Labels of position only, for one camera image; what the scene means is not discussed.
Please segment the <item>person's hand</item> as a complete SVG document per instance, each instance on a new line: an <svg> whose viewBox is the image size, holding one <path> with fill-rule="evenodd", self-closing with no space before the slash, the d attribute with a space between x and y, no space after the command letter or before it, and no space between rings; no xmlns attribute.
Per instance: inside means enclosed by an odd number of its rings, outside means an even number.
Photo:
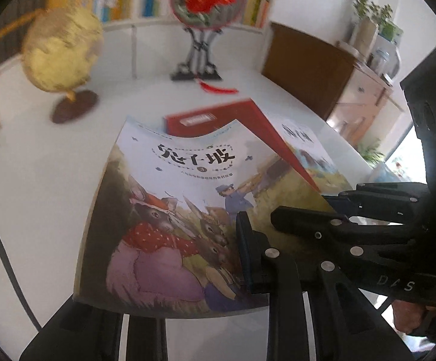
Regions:
<svg viewBox="0 0 436 361"><path fill-rule="evenodd" d="M436 311L436 307L426 307L407 301L394 300L392 302L395 329L405 334L417 329L428 312Z"/></svg>

